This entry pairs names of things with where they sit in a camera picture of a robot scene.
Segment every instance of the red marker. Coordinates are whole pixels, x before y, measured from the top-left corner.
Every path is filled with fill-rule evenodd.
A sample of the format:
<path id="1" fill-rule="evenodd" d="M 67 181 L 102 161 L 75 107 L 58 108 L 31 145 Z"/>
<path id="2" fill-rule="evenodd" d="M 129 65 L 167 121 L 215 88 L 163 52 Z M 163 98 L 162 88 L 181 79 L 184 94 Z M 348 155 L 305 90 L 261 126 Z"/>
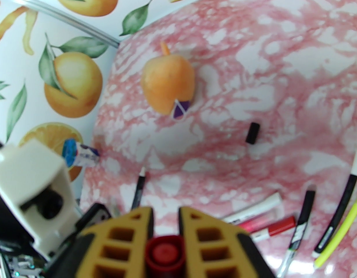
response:
<path id="1" fill-rule="evenodd" d="M 242 222 L 241 224 L 238 224 L 238 226 L 245 229 L 249 233 L 253 233 L 266 227 L 268 224 L 274 223 L 277 218 L 275 210 L 271 210 L 270 212 L 266 212 L 259 217 Z"/>
<path id="2" fill-rule="evenodd" d="M 283 233 L 291 228 L 295 228 L 295 218 L 293 216 L 275 222 L 258 232 L 252 233 L 250 237 L 254 242 L 267 240 L 268 238 Z"/>

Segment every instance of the orange stem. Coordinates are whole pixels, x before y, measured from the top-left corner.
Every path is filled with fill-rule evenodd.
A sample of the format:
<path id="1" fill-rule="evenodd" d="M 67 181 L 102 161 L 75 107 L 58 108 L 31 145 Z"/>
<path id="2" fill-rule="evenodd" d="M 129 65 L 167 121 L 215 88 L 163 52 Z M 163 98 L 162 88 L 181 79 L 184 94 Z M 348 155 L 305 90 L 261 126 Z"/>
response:
<path id="1" fill-rule="evenodd" d="M 163 53 L 165 56 L 168 56 L 168 55 L 171 54 L 170 49 L 168 48 L 167 44 L 166 44 L 164 41 L 162 41 L 162 42 L 160 43 L 160 47 L 161 47 L 161 49 L 162 49 L 162 53 Z"/>

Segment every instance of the black camera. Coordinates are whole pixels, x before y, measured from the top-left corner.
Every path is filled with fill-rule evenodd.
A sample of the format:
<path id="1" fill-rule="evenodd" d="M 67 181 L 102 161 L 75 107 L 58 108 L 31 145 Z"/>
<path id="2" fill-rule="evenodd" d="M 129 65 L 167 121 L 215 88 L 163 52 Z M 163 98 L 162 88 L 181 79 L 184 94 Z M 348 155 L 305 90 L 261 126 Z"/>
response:
<path id="1" fill-rule="evenodd" d="M 36 205 L 37 211 L 43 218 L 51 220 L 55 218 L 61 211 L 64 200 L 61 195 L 50 187 L 42 191 L 38 196 L 21 205 L 21 209 L 26 211 L 32 205 Z"/>

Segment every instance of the black marker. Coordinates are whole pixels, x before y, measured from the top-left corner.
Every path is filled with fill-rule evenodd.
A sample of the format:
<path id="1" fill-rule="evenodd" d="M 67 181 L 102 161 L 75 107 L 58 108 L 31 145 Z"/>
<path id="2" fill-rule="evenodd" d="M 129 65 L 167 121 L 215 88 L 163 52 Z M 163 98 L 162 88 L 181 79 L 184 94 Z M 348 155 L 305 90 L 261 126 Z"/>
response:
<path id="1" fill-rule="evenodd" d="M 328 227 L 326 228 L 323 236 L 321 237 L 320 241 L 317 243 L 312 253 L 313 258 L 319 257 L 319 255 L 322 253 L 322 251 L 325 249 L 330 239 L 332 238 L 335 230 L 337 229 L 343 217 L 344 211 L 347 208 L 349 200 L 351 199 L 353 189 L 355 188 L 356 185 L 356 181 L 357 181 L 357 150 L 356 150 L 355 158 L 353 160 L 351 174 L 349 175 L 342 198 L 338 204 L 336 212 L 334 213 Z"/>
<path id="2" fill-rule="evenodd" d="M 141 168 L 141 171 L 139 174 L 139 179 L 137 181 L 135 197 L 133 198 L 131 210 L 140 206 L 141 197 L 143 196 L 143 189 L 144 189 L 145 179 L 146 179 L 145 173 L 146 173 L 145 167 Z"/>
<path id="3" fill-rule="evenodd" d="M 306 195 L 304 196 L 302 210 L 297 221 L 297 226 L 295 227 L 295 231 L 293 233 L 293 237 L 289 244 L 287 253 L 277 272 L 278 278 L 285 277 L 285 275 L 288 273 L 289 266 L 293 261 L 293 258 L 302 242 L 304 232 L 307 228 L 308 219 L 310 218 L 312 205 L 315 200 L 315 194 L 316 192 L 310 189 L 306 192 Z"/>

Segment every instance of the orange fruit toy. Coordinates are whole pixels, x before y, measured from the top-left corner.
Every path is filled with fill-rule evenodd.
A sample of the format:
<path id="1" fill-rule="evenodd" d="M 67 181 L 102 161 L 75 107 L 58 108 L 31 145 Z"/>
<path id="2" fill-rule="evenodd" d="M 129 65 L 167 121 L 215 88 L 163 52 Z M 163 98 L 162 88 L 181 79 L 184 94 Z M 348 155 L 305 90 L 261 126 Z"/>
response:
<path id="1" fill-rule="evenodd" d="M 141 76 L 141 86 L 149 105 L 158 113 L 175 118 L 189 108 L 195 91 L 195 72 L 188 60 L 170 54 L 162 42 L 163 56 L 147 61 Z"/>

